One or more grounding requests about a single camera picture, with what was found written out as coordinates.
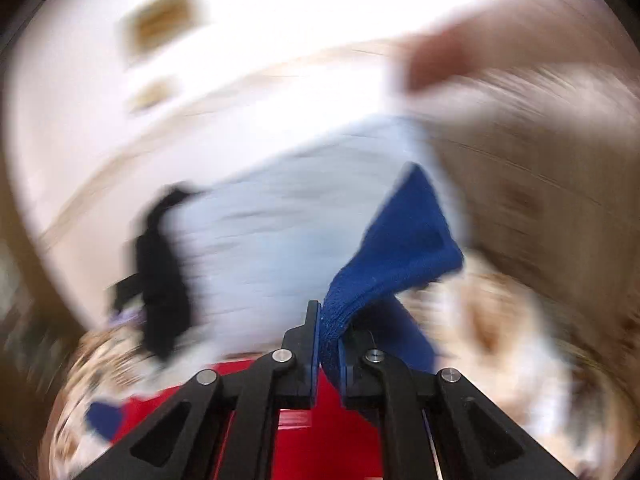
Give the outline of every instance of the white wall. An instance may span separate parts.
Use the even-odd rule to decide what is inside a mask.
[[[185,104],[325,47],[433,29],[480,0],[198,0],[201,27],[129,66],[122,20],[145,1],[48,0],[18,42],[8,86],[10,172],[36,243],[101,168],[169,117],[189,114],[180,111]],[[349,70],[342,67],[304,89],[279,86],[241,110],[181,119],[183,139],[137,158],[51,246],[39,245],[81,320],[104,323],[104,290],[126,275],[124,244],[163,184],[210,186],[311,141],[321,135],[319,125],[379,109],[392,82],[386,69]],[[161,75],[176,79],[178,97],[145,114],[128,114],[136,89]],[[334,90],[337,84],[343,92]],[[311,116],[321,110],[318,117],[326,120],[306,127],[303,110]]]

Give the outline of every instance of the laundry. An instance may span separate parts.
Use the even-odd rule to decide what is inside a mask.
[[[162,217],[192,196],[193,191],[170,188],[146,215],[145,231],[136,239],[137,273],[115,286],[114,309],[119,312],[136,295],[143,300],[143,345],[161,359],[174,350],[176,338],[191,326],[191,302],[180,264],[159,230]]]
[[[263,352],[301,324],[307,301],[325,297],[411,163],[422,168],[417,171],[424,171],[429,183],[416,173],[407,191],[425,202],[413,212],[406,205],[398,210],[406,219],[392,221],[401,229],[420,226],[422,231],[412,234],[431,235],[437,208],[439,223],[433,229],[439,231],[433,234],[444,245],[450,238],[444,215],[453,237],[465,239],[463,207],[431,153],[428,136],[409,118],[373,116],[203,192],[164,216],[160,232],[180,261],[193,301],[197,329],[192,333],[209,342],[210,356],[220,348],[225,354]],[[415,224],[409,225],[409,218]],[[419,247],[427,254],[449,255],[444,246],[425,242]],[[377,261],[382,270],[385,264]],[[446,260],[442,265],[447,270]]]
[[[120,431],[124,420],[124,412],[118,406],[96,400],[89,405],[84,418],[90,428],[105,440],[113,440]]]
[[[394,297],[462,265],[433,188],[420,167],[409,168],[398,190],[367,230],[353,259],[324,298],[320,318],[322,367],[339,382],[340,337],[358,314],[376,346],[409,368],[433,372],[433,349]]]

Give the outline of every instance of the blue fabric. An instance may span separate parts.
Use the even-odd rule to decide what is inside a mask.
[[[356,318],[378,348],[432,372],[433,348],[394,294],[457,270],[462,261],[431,184],[412,164],[324,298],[320,359],[329,380],[341,382],[340,338]]]
[[[113,440],[124,420],[124,413],[119,406],[111,406],[105,402],[92,402],[84,416],[91,428],[94,428],[105,440]]]

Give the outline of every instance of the metal screw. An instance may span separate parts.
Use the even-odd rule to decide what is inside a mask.
[[[385,353],[377,348],[372,348],[371,350],[367,350],[364,358],[370,363],[379,363],[385,359]]]
[[[201,370],[196,375],[196,381],[198,381],[203,386],[207,384],[211,384],[218,378],[218,374],[213,370]]]
[[[276,350],[271,357],[274,361],[278,363],[286,363],[289,359],[293,357],[291,350],[287,350],[286,348],[280,348]]]
[[[455,368],[443,368],[440,372],[443,381],[447,383],[457,383],[462,375]]]

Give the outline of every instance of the white cloth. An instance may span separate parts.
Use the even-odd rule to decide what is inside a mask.
[[[413,121],[371,119],[169,211],[161,229],[216,351],[267,347],[301,324],[307,301],[323,300],[408,161],[426,169],[462,239],[460,202],[426,141]]]

